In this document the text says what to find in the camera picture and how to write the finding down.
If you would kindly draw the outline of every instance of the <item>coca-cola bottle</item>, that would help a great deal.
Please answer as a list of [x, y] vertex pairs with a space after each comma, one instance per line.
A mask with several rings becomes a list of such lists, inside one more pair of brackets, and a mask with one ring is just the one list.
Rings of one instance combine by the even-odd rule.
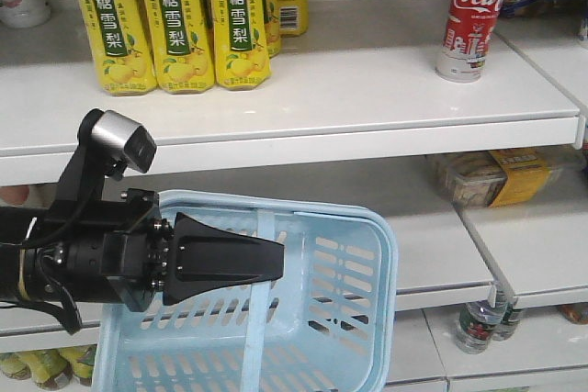
[[503, 0], [451, 0], [443, 49], [436, 70], [443, 78], [478, 80]]

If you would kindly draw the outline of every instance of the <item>bottle label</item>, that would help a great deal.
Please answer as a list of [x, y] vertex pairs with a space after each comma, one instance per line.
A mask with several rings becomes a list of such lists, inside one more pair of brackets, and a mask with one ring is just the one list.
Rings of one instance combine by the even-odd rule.
[[459, 314], [459, 326], [470, 337], [480, 340], [481, 342], [488, 341], [492, 336], [492, 332], [496, 328], [496, 325], [490, 325], [474, 319], [474, 317], [469, 314], [467, 308], [463, 308]]
[[116, 0], [93, 0], [93, 2], [106, 55], [108, 57], [126, 57], [129, 52], [120, 25]]
[[231, 50], [253, 50], [253, 38], [250, 29], [248, 0], [227, 0]]
[[182, 0], [159, 0], [165, 28], [165, 45], [169, 55], [189, 55], [190, 44]]

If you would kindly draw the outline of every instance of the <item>black cable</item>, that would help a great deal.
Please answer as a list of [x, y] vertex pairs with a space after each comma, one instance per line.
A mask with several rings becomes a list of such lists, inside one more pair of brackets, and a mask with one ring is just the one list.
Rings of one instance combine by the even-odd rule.
[[94, 194], [95, 188], [96, 186], [94, 185], [92, 189], [87, 192], [87, 195], [84, 199], [77, 201], [75, 210], [73, 211], [72, 215], [57, 230], [49, 233], [47, 236], [44, 236], [42, 238], [22, 241], [20, 242], [20, 244], [17, 245], [17, 247], [20, 250], [32, 250], [35, 248], [44, 248], [47, 245], [51, 245], [52, 243], [57, 241], [61, 236], [67, 233], [70, 230], [70, 228], [74, 226], [75, 222], [77, 222], [79, 218], [82, 216], [85, 207], [92, 199], [92, 194]]

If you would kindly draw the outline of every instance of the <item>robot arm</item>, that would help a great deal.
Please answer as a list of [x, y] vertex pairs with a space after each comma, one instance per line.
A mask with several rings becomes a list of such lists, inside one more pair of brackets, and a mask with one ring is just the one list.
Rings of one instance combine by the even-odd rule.
[[146, 173], [155, 152], [139, 123], [112, 111], [86, 115], [51, 206], [0, 207], [4, 308], [46, 312], [75, 333], [79, 301], [144, 311], [158, 291], [174, 305], [283, 275], [278, 243], [216, 230], [182, 213], [172, 227], [152, 191], [129, 189], [122, 202], [101, 199], [105, 176], [120, 180], [127, 167]]

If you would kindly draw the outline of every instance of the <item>metal bolt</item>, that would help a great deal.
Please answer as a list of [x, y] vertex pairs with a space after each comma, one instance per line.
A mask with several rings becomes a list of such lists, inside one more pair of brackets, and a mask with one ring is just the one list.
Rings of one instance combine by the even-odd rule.
[[153, 220], [153, 230], [154, 231], [160, 231], [162, 229], [163, 225], [164, 224], [161, 219], [154, 219]]
[[156, 289], [158, 291], [162, 291], [164, 289], [165, 282], [160, 279], [155, 279], [151, 281], [151, 288]]

